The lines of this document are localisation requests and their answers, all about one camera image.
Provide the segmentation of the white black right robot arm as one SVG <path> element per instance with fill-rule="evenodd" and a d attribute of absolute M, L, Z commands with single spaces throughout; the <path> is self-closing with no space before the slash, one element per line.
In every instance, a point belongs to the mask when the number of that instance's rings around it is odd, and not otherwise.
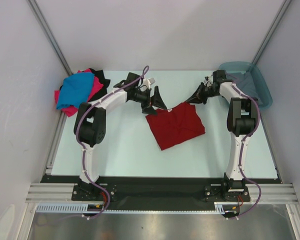
<path fill-rule="evenodd" d="M 235 202 L 249 197 L 245 176 L 245 161 L 249 142 L 260 123 L 257 99 L 244 94 L 224 70 L 206 76 L 196 91 L 186 100 L 189 104 L 206 104 L 208 98 L 221 96 L 229 103 L 226 127 L 231 137 L 229 162 L 220 186 L 207 186 L 206 200 Z"/>

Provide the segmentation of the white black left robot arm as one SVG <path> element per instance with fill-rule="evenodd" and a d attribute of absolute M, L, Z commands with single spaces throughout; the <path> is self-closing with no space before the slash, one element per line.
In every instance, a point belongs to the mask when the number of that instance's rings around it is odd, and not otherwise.
<path fill-rule="evenodd" d="M 154 78 L 145 78 L 145 72 L 138 75 L 129 72 L 127 78 L 115 84 L 105 96 L 91 103 L 80 104 L 73 132 L 81 146 L 81 174 L 77 183 L 78 190 L 90 200 L 95 200 L 106 190 L 97 185 L 100 173 L 94 160 L 94 149 L 106 136 L 107 115 L 128 101 L 140 104 L 141 112 L 156 115 L 155 108 L 166 110 L 167 107 L 160 95 L 159 87 L 152 85 Z"/>

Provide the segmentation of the blue t shirt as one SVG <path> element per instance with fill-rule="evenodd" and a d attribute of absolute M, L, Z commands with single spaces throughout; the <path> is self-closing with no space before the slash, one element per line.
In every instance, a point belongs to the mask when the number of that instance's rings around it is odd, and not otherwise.
<path fill-rule="evenodd" d="M 56 109 L 70 106 L 78 108 L 81 103 L 86 102 L 93 88 L 94 77 L 91 72 L 79 72 L 65 78 L 59 91 Z"/>

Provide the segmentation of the red t shirt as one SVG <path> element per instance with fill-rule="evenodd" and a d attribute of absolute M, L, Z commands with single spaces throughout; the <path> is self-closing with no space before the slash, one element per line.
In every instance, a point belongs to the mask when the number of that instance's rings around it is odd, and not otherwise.
<path fill-rule="evenodd" d="M 206 133 L 196 107 L 182 102 L 168 110 L 157 109 L 156 115 L 146 116 L 149 128 L 164 151 Z"/>

